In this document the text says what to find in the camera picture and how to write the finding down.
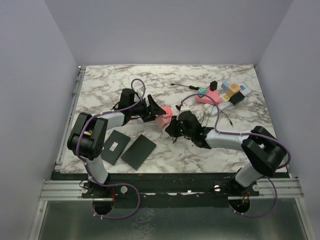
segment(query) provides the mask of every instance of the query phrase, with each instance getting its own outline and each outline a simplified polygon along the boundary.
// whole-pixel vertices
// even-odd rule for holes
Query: screw
[[[259,191],[259,186],[257,184],[252,186],[253,191],[258,192]]]
[[[81,188],[81,192],[82,192],[83,194],[86,194],[86,193],[88,192],[88,189],[86,189],[86,188]]]
[[[128,191],[128,188],[126,186],[122,186],[120,188],[121,193],[125,194]]]
[[[215,185],[215,186],[214,186],[214,191],[220,192],[220,191],[221,191],[220,186],[219,186],[219,185]]]

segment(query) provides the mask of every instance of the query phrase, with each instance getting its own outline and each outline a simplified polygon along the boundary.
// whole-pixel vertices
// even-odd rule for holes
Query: black rectangular pad
[[[103,145],[104,149],[101,152],[101,158],[108,163],[115,165],[118,158],[130,142],[130,139],[131,138],[129,136],[113,130]]]
[[[143,135],[140,135],[121,156],[121,159],[135,170],[138,170],[156,146],[157,145],[153,141]]]

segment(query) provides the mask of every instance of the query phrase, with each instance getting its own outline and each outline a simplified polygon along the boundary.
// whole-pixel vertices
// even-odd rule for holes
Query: white label
[[[111,147],[110,147],[110,151],[114,151],[116,149],[116,147],[118,146],[118,143],[117,142],[114,142]]]

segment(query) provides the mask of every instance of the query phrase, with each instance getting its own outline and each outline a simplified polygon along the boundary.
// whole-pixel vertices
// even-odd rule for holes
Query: metal floor
[[[248,213],[267,211],[273,199],[253,199]],[[274,213],[260,218],[230,208],[141,208],[123,220],[93,217],[91,202],[50,201],[40,240],[307,240],[294,198],[279,199]],[[112,215],[131,209],[114,209]]]

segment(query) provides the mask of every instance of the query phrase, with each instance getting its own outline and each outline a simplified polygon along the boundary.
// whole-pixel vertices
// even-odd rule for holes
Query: blue block
[[[228,83],[227,81],[224,81],[221,85],[222,89],[227,91],[228,86],[230,85],[230,83]]]
[[[207,89],[205,89],[204,87],[199,88],[199,90],[198,90],[198,96],[199,96],[200,98],[202,98],[203,95],[200,95],[200,94],[206,94],[206,92],[207,92]]]

